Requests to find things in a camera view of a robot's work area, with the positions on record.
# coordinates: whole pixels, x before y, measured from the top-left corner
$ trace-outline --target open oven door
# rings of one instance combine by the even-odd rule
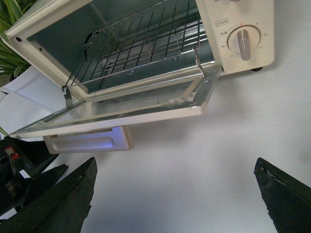
[[[127,125],[195,116],[207,109],[222,67],[198,67],[197,74],[76,103],[64,88],[66,108],[10,136],[43,136],[51,153],[129,150],[134,144]]]

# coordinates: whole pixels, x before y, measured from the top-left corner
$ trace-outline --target control knob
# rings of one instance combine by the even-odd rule
[[[228,37],[228,47],[241,54],[243,61],[251,59],[251,51],[260,43],[260,32],[254,26],[242,26],[234,30]]]

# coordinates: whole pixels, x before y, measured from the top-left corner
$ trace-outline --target black object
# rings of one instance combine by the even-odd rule
[[[255,176],[278,233],[311,233],[311,188],[262,158]]]
[[[90,210],[96,174],[92,157],[23,211],[4,221],[0,232],[80,232]]]
[[[58,154],[50,154],[44,141],[26,142],[5,137],[0,141],[0,216],[20,211],[52,187],[67,170],[66,165],[42,173]],[[25,170],[31,179],[25,179]]]
[[[262,68],[263,68],[263,67],[258,67],[258,68],[252,69],[252,71],[254,71],[254,72],[261,71]]]

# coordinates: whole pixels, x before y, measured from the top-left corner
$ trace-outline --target wire rack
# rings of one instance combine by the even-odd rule
[[[93,32],[66,85],[83,84],[91,93],[184,68],[195,60],[181,56],[205,41],[190,0],[161,1]]]

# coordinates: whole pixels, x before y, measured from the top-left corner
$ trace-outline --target toaster oven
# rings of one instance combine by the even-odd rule
[[[7,43],[66,108],[11,134],[128,150],[128,125],[202,114],[220,75],[274,60],[273,0],[38,0]]]

